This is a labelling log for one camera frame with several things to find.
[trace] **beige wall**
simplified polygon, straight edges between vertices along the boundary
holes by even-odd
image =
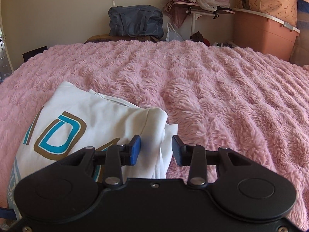
[[[150,4],[162,8],[165,0],[115,0],[115,5]],[[109,32],[108,10],[112,0],[1,0],[3,30],[14,69],[23,63],[22,53],[47,45],[83,43],[93,35]],[[191,18],[180,29],[189,38]],[[233,16],[197,21],[210,42],[232,38]]]

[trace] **plastic storage box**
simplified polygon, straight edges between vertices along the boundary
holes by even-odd
[[[299,29],[267,14],[246,9],[233,9],[235,14],[234,43],[250,47],[289,61]]]

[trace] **pink fluffy blanket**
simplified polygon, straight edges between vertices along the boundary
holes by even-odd
[[[58,85],[165,110],[186,143],[228,145],[289,179],[297,202],[289,218],[309,225],[309,67],[253,50],[202,43],[119,41],[58,45],[0,85],[0,206],[15,153]],[[168,177],[187,177],[172,161]],[[216,179],[214,170],[209,178]]]

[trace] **screw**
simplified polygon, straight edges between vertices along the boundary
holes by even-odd
[[[23,232],[32,232],[32,229],[26,226],[26,227],[23,227]]]
[[[278,228],[278,232],[288,232],[288,231],[289,231],[288,228],[285,226]]]
[[[120,183],[120,179],[117,177],[107,177],[105,179],[105,183],[109,184],[109,185],[117,185]]]
[[[191,184],[193,185],[197,185],[197,186],[200,186],[200,185],[203,185],[205,184],[205,179],[201,178],[201,177],[194,177],[190,180]]]
[[[160,185],[158,183],[151,184],[152,188],[158,188]]]

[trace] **white storage lid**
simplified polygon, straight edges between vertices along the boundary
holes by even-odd
[[[245,12],[245,13],[249,13],[249,14],[254,14],[254,15],[258,15],[258,16],[261,16],[261,17],[265,17],[265,18],[268,18],[268,19],[271,19],[271,20],[274,20],[278,23],[281,23],[282,25],[288,25],[290,29],[293,29],[294,31],[296,31],[297,33],[300,33],[300,30],[295,28],[294,26],[290,25],[289,23],[286,23],[284,21],[282,21],[281,19],[278,19],[276,17],[273,17],[273,16],[270,16],[268,14],[265,14],[265,13],[262,13],[262,12],[257,12],[257,11],[253,11],[253,10],[248,10],[248,9],[233,9],[234,11],[240,11],[240,12]]]

